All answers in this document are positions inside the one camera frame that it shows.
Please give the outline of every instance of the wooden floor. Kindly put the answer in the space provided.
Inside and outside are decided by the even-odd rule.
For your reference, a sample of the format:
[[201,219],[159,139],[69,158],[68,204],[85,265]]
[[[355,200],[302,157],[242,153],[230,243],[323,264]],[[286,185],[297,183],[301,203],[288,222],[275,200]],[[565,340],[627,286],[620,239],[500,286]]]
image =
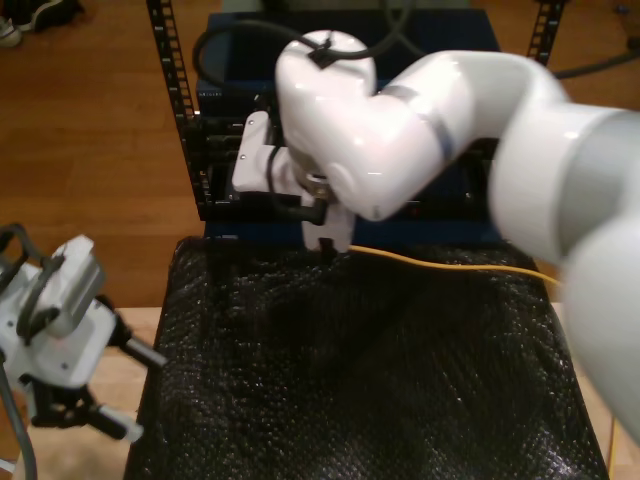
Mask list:
[[[217,1],[178,0],[184,52]],[[609,0],[566,7],[553,69],[619,53]],[[537,4],[475,0],[505,51],[523,54]],[[80,233],[96,241],[119,306],[158,306],[174,246],[199,221],[143,0],[91,0],[73,25],[0,50],[0,224],[23,223],[47,252]],[[190,71],[192,89],[195,78]],[[640,109],[640,61],[570,80],[578,102]],[[10,441],[0,420],[0,453]]]

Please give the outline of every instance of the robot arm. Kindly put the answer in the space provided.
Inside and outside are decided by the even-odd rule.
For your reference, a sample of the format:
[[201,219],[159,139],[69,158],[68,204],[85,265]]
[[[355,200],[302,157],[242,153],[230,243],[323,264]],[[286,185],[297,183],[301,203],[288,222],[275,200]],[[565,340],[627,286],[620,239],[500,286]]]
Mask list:
[[[13,238],[24,250],[13,264],[0,256],[0,353],[11,388],[26,395],[31,423],[89,424],[115,439],[136,441],[142,427],[97,404],[89,381],[107,346],[147,367],[166,360],[131,334],[106,299],[96,299],[105,276],[91,240],[77,237],[45,257],[22,227],[9,225],[0,228],[0,253]],[[41,267],[26,263],[29,257]]]
[[[327,35],[334,49],[363,48],[342,33],[309,37]],[[342,208],[384,220],[473,140],[499,138],[493,218],[525,252],[566,264],[573,353],[640,442],[640,115],[572,103],[546,69],[515,55],[429,55],[376,94],[373,60],[320,69],[308,53],[292,42],[276,67],[288,147],[278,191],[310,195],[308,180],[326,178],[335,196],[330,214]],[[352,219],[340,221],[344,228],[333,221],[314,238],[350,235]]]

